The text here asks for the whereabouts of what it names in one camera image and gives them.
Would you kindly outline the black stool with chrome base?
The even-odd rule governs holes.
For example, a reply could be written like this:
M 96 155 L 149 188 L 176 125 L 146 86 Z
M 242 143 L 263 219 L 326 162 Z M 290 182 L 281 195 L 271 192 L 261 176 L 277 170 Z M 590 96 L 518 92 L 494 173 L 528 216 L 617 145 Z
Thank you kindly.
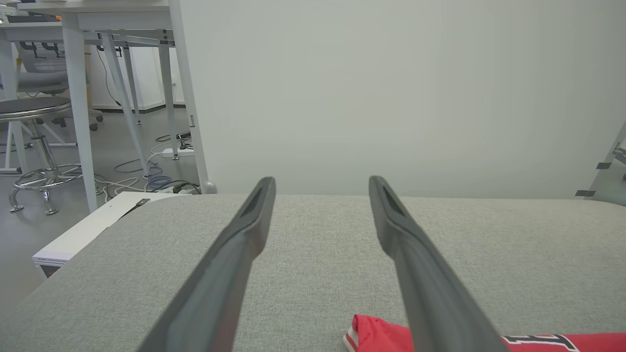
M 58 208 L 51 200 L 51 191 L 75 180 L 84 182 L 88 196 L 88 210 L 97 209 L 96 181 L 93 171 L 90 123 L 96 110 L 82 111 L 72 107 L 69 98 L 51 96 L 0 101 L 0 123 L 8 123 L 5 167 L 0 174 L 17 174 L 9 193 L 10 212 L 16 213 L 24 207 L 18 203 L 17 195 L 27 190 L 41 192 L 45 214 L 56 214 Z M 74 120 L 76 142 L 80 162 L 59 163 L 51 151 L 47 136 L 52 129 L 43 127 L 45 121 L 56 118 Z

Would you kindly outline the grey fabric sofa cushion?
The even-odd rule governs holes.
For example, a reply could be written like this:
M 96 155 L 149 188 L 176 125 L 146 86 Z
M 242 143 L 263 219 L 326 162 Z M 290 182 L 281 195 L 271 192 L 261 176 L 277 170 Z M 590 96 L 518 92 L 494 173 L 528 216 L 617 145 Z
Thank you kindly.
M 0 319 L 0 352 L 135 352 L 242 195 L 150 202 Z M 403 198 L 503 335 L 626 332 L 626 207 Z M 276 197 L 233 352 L 344 352 L 354 314 L 407 325 L 368 197 Z

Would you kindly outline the grey office chair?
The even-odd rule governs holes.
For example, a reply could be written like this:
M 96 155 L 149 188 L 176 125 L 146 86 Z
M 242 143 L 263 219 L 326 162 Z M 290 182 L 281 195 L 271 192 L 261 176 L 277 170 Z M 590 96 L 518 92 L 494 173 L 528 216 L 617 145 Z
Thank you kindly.
M 61 43 L 14 42 L 17 92 L 69 98 L 65 47 Z

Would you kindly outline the grey partition side support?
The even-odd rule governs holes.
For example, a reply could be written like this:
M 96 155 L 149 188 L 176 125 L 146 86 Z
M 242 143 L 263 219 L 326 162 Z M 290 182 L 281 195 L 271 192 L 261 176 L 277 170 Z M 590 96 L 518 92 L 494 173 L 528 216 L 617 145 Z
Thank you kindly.
M 577 190 L 575 196 L 626 207 L 626 121 L 596 170 L 592 185 L 586 190 Z

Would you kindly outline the white flat box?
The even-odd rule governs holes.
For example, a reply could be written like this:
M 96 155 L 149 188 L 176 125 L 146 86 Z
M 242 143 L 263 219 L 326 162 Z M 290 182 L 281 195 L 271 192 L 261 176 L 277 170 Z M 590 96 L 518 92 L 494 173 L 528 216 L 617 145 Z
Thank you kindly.
M 49 278 L 101 232 L 128 212 L 148 202 L 178 197 L 179 194 L 122 192 L 54 239 L 32 256 L 36 271 Z

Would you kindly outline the white desk with slanted legs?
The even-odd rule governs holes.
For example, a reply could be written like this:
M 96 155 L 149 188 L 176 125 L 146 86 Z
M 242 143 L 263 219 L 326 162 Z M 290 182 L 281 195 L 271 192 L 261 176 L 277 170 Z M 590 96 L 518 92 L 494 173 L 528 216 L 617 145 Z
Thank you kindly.
M 70 100 L 72 107 L 82 111 L 88 109 L 86 37 L 87 34 L 98 36 L 110 65 L 112 80 L 121 94 L 120 103 L 144 174 L 149 169 L 138 141 L 127 87 L 114 47 L 115 40 L 126 43 L 132 38 L 154 39 L 159 51 L 171 148 L 175 153 L 174 160 L 178 160 L 170 61 L 170 48 L 175 44 L 175 36 L 170 0 L 44 0 L 20 3 L 18 8 L 29 13 L 61 17 Z

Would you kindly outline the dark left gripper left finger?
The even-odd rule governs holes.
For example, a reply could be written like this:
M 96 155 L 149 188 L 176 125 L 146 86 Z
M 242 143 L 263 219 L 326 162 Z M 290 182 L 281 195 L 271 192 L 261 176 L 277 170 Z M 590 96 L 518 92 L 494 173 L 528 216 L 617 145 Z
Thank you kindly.
M 232 352 L 252 264 L 268 241 L 275 196 L 275 179 L 260 179 L 137 352 Z

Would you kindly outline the red white basketball jersey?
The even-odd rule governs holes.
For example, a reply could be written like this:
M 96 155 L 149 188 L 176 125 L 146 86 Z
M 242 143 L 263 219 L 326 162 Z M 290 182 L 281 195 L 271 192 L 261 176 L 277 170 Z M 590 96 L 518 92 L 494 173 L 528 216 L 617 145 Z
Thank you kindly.
M 626 333 L 518 335 L 501 339 L 509 352 L 626 352 Z M 416 352 L 408 327 L 367 315 L 354 315 L 343 341 L 348 352 Z

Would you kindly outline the white partition panel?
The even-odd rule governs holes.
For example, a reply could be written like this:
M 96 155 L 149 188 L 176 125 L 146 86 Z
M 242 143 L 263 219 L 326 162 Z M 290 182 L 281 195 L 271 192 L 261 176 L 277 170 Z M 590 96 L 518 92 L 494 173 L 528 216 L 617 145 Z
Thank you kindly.
M 170 0 L 203 183 L 579 198 L 626 122 L 626 0 Z

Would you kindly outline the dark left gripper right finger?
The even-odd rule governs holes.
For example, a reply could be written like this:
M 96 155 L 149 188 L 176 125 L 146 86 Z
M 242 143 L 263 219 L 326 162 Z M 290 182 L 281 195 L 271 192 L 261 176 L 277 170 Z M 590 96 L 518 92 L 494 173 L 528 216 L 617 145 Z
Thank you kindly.
M 394 262 L 415 352 L 509 352 L 389 183 L 369 178 L 380 245 Z

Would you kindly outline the white desk with straight leg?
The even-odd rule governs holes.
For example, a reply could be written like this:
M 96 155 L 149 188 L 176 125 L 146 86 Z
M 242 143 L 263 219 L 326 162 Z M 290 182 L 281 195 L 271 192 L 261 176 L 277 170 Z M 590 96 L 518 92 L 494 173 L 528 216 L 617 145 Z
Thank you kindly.
M 0 82 L 5 100 L 18 99 L 22 63 L 14 56 L 13 46 L 20 43 L 63 43 L 60 22 L 0 23 Z M 0 159 L 0 174 L 29 171 L 25 156 L 22 123 L 9 122 L 4 160 Z

